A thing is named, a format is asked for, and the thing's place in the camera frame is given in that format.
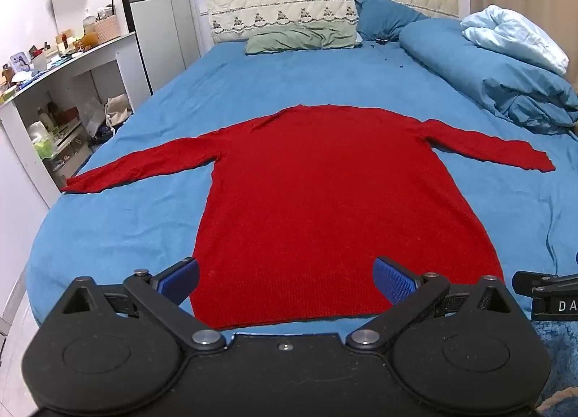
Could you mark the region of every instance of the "floor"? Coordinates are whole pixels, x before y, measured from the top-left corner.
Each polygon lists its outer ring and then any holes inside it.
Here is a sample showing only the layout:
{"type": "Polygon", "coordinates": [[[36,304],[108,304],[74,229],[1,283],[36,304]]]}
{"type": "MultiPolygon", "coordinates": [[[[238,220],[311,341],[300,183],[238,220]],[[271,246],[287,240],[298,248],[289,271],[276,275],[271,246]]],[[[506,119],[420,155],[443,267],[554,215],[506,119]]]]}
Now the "floor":
{"type": "Polygon", "coordinates": [[[22,379],[20,363],[37,330],[28,296],[25,295],[0,356],[0,417],[28,417],[36,410],[22,379]]]}

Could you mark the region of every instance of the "metal screw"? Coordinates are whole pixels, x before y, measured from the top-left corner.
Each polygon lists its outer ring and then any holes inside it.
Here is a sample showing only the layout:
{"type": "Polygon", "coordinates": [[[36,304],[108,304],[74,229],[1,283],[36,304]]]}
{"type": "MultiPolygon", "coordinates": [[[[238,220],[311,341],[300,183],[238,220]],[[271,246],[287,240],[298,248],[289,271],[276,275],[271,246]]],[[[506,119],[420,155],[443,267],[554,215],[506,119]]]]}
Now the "metal screw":
{"type": "Polygon", "coordinates": [[[221,334],[212,329],[202,329],[193,334],[193,342],[200,345],[211,345],[219,342],[221,334]]]}
{"type": "Polygon", "coordinates": [[[371,329],[359,329],[351,335],[351,340],[356,344],[371,345],[379,340],[380,336],[377,332],[371,329]]]}
{"type": "Polygon", "coordinates": [[[281,342],[279,344],[279,350],[282,352],[289,352],[290,350],[293,350],[293,345],[288,342],[281,342]]]}

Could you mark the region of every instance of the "gray wardrobe door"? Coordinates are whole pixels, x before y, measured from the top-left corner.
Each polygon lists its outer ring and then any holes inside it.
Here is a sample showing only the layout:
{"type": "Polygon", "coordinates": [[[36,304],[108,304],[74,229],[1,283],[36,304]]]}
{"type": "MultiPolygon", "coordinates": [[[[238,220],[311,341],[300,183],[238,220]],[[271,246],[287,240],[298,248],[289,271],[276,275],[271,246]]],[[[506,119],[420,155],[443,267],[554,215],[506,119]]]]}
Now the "gray wardrobe door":
{"type": "Polygon", "coordinates": [[[189,0],[129,0],[153,91],[200,56],[189,0]]]}
{"type": "Polygon", "coordinates": [[[171,0],[131,3],[132,17],[153,91],[185,70],[171,0]]]}
{"type": "Polygon", "coordinates": [[[188,68],[200,58],[195,23],[189,0],[171,0],[173,4],[174,23],[177,26],[178,42],[183,53],[184,66],[188,68]]]}

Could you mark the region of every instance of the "green pillow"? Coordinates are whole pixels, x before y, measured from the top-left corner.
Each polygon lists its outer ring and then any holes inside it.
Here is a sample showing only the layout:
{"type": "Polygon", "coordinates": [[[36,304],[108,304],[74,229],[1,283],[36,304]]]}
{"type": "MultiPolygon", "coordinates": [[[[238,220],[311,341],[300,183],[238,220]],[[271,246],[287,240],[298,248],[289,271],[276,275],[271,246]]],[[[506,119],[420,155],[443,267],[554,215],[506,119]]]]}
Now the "green pillow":
{"type": "Polygon", "coordinates": [[[288,50],[353,48],[356,38],[355,26],[348,22],[293,22],[272,26],[255,34],[247,41],[245,53],[255,55],[288,50]]]}

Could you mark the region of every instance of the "white desk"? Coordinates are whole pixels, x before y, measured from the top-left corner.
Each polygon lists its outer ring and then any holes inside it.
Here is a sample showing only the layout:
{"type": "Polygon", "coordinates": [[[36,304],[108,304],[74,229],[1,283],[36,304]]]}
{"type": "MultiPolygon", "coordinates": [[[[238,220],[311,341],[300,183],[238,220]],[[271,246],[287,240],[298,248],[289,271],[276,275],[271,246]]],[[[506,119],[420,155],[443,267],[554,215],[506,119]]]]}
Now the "white desk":
{"type": "Polygon", "coordinates": [[[18,159],[48,207],[52,207],[56,203],[60,192],[36,153],[16,104],[30,100],[36,91],[48,90],[55,102],[64,103],[66,108],[70,108],[75,103],[79,103],[74,97],[75,89],[72,79],[112,61],[116,61],[118,64],[128,100],[132,110],[136,111],[151,94],[134,32],[99,45],[79,57],[51,69],[25,89],[16,93],[10,100],[0,104],[0,122],[18,159]]]}

